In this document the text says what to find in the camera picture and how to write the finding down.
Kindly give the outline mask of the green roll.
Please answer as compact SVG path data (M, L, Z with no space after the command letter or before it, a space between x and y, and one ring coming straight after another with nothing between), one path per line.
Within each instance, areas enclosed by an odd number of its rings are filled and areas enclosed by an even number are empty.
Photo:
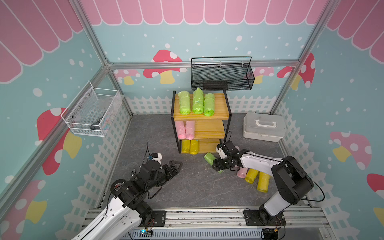
M215 114L215 95L212 93L204 96L204 116L212 117Z
M204 159L210 164L210 166L213 169L213 164L214 164L214 161L217 159L217 157L215 155L213 155L212 153L206 153L204 155Z
M204 112L204 92L200 88L197 88L193 92L192 110L196 115L202 114Z
M179 111L181 115L189 115L191 113L191 100L190 93L187 91L181 91L179 96Z

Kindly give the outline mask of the yellow roll front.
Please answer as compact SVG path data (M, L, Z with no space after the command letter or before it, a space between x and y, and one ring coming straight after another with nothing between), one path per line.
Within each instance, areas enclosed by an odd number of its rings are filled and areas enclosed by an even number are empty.
M194 139L190 140L190 154L197 155L199 153L199 141Z

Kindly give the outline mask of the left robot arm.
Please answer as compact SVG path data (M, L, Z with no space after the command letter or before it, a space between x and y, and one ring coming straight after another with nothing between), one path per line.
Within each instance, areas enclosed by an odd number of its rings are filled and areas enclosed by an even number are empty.
M140 170L129 180L112 183L106 207L88 224L74 240L119 240L129 231L153 221L153 209L145 202L152 188L161 189L180 173L182 162L162 164L160 153L146 150Z

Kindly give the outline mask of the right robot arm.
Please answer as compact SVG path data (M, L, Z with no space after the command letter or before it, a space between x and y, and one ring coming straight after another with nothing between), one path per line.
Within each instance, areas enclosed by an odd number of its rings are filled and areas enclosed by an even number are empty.
M213 161L212 168L215 171L234 171L235 167L248 168L273 177L276 183L277 192L259 209L243 210L247 226L276 226L280 229L287 225L283 214L286 208L303 200L314 186L321 189L292 156L266 157L246 149L238 150L231 141L218 144L216 152L220 157Z

